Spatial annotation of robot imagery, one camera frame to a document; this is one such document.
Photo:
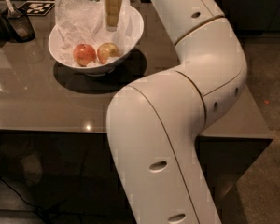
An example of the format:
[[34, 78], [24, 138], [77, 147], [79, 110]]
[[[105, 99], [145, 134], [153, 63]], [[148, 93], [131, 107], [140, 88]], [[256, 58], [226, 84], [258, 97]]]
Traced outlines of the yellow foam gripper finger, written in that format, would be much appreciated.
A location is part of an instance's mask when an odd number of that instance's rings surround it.
[[122, 0], [105, 0], [105, 20], [108, 31], [117, 30], [121, 5]]

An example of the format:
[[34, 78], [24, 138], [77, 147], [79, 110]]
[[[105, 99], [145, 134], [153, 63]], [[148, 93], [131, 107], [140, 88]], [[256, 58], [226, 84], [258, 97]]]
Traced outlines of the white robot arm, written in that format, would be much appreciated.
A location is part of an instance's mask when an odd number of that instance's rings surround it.
[[114, 96], [111, 154], [137, 224], [221, 224], [195, 140], [238, 100], [245, 55], [214, 0], [151, 2], [180, 64]]

